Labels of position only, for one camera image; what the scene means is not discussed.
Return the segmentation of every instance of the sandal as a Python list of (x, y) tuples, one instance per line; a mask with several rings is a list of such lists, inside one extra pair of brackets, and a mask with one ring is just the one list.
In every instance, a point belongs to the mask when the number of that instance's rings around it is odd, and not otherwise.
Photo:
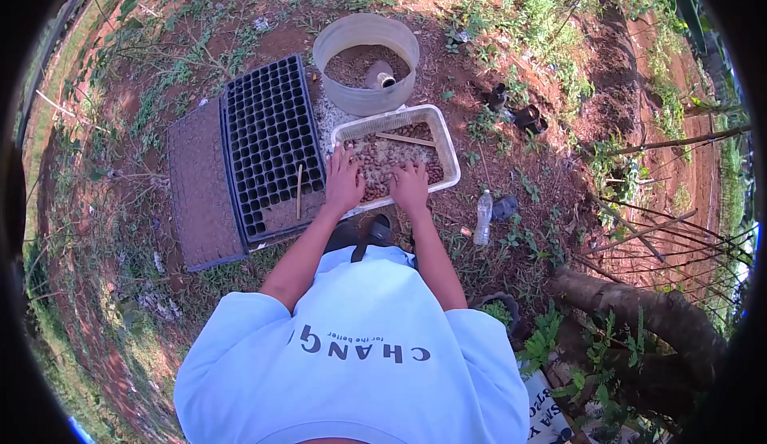
[(391, 221), (388, 216), (379, 214), (370, 222), (368, 236), (379, 242), (391, 243)]

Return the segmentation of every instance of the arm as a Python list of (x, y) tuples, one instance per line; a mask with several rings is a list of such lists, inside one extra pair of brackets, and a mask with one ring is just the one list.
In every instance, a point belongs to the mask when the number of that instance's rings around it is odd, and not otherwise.
[(427, 208), (429, 175), (426, 167), (422, 163), (413, 166), (408, 161), (404, 170), (395, 167), (390, 172), (393, 175), (389, 180), (389, 192), (413, 225), (418, 271), (423, 281), (444, 311), (466, 308), (463, 288)]
[(312, 285), (322, 251), (338, 220), (362, 200), (365, 180), (358, 172), (359, 163), (351, 160), (351, 154), (351, 148), (342, 153), (340, 144), (336, 144), (326, 166), (325, 204), (309, 228), (269, 273), (259, 291), (280, 301), (291, 314), (295, 304)]

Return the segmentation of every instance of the plastic container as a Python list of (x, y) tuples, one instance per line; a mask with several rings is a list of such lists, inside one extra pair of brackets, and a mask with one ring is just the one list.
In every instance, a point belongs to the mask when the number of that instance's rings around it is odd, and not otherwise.
[[(388, 113), (378, 114), (361, 120), (351, 121), (336, 127), (331, 134), (331, 143), (343, 142), (345, 140), (357, 140), (366, 134), (386, 132), (396, 130), (410, 124), (426, 122), (432, 133), (432, 140), (436, 144), (436, 154), (439, 158), (439, 164), (442, 165), (443, 179), (429, 185), (429, 192), (444, 190), (455, 186), (461, 179), (461, 167), (458, 164), (458, 157), (455, 155), (453, 141), (450, 138), (450, 132), (447, 130), (447, 123), (442, 116), (439, 108), (433, 104), (421, 104), (414, 107), (401, 108)], [(391, 196), (378, 198), (359, 204), (344, 215), (344, 218), (366, 212), (371, 209), (380, 208), (392, 204), (394, 200)]]
[(485, 190), (477, 201), (477, 227), (474, 230), (474, 244), (485, 246), (490, 242), (490, 219), (493, 217), (493, 197)]
[(314, 217), (307, 212), (289, 224), (268, 218), (276, 206), (296, 200), (299, 168), (302, 206), (310, 196), (324, 193), (324, 160), (301, 56), (284, 57), (236, 78), (220, 99), (232, 200), (247, 242), (309, 224)]
[[(407, 63), (410, 73), (402, 81), (377, 90), (344, 86), (325, 75), (325, 66), (333, 56), (358, 45), (389, 48)], [(341, 110), (365, 117), (396, 110), (407, 101), (416, 82), (420, 57), (418, 40), (408, 27), (373, 13), (354, 13), (332, 22), (314, 40), (312, 54), (325, 94)]]

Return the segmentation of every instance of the tray filled with soil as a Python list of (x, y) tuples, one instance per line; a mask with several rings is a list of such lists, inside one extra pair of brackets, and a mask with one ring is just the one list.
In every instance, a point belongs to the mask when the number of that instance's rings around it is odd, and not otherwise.
[(406, 161), (426, 164), (429, 192), (454, 186), (461, 179), (445, 119), (431, 104), (342, 124), (333, 130), (331, 141), (354, 147), (354, 155), (359, 159), (365, 177), (362, 202), (346, 216), (391, 204), (387, 171)]
[(308, 225), (324, 201), (325, 170), (300, 55), (229, 82), (221, 102), (228, 178), (244, 238), (259, 242)]

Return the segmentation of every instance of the pot with plants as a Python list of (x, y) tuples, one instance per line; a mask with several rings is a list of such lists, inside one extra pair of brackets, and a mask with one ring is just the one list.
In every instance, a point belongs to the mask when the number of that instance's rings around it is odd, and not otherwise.
[(506, 326), (506, 334), (511, 337), (514, 329), (519, 323), (519, 305), (513, 296), (504, 292), (497, 292), (494, 295), (477, 297), (469, 303), (469, 307), (478, 311), (484, 311), (493, 316)]

